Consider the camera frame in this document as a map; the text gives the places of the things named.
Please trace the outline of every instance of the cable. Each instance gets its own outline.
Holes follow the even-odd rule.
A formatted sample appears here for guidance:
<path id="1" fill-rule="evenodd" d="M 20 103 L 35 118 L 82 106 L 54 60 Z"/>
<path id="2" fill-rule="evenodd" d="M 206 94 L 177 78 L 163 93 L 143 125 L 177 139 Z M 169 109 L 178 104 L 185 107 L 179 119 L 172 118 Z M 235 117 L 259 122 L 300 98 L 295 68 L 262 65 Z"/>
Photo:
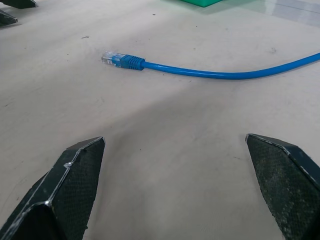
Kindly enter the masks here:
<path id="1" fill-rule="evenodd" d="M 320 53 L 302 58 L 297 61 L 286 63 L 280 66 L 275 66 L 263 70 L 248 71 L 248 72 L 214 72 L 214 71 L 200 71 L 193 69 L 186 69 L 174 66 L 161 65 L 152 62 L 146 62 L 143 58 L 120 53 L 106 52 L 102 56 L 102 62 L 114 65 L 118 68 L 134 69 L 142 71 L 144 68 L 153 69 L 170 74 L 178 74 L 191 77 L 210 78 L 210 79 L 256 79 L 268 77 L 276 74 L 281 74 L 291 71 L 296 68 L 317 62 L 320 60 Z"/>

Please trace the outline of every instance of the green object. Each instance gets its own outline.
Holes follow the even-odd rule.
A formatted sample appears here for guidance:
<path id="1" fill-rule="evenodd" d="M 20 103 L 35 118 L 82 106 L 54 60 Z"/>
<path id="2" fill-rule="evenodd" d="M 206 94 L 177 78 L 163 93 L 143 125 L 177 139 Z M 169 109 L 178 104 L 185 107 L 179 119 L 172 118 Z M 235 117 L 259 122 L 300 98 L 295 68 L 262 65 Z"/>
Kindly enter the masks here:
<path id="1" fill-rule="evenodd" d="M 182 1 L 205 8 L 212 4 L 220 2 L 221 0 L 182 0 Z"/>

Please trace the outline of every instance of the textured rubber pad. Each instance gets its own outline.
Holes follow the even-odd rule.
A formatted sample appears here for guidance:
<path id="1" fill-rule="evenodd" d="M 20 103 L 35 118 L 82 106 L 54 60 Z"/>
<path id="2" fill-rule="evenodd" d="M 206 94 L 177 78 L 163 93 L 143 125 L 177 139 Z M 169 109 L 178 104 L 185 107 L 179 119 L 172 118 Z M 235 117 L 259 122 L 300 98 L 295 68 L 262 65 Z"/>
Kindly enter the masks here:
<path id="1" fill-rule="evenodd" d="M 320 168 L 299 147 L 249 134 L 261 193 L 287 240 L 319 239 Z"/>
<path id="2" fill-rule="evenodd" d="M 27 192 L 0 230 L 1 240 L 82 240 L 96 198 L 102 137 L 67 148 Z"/>

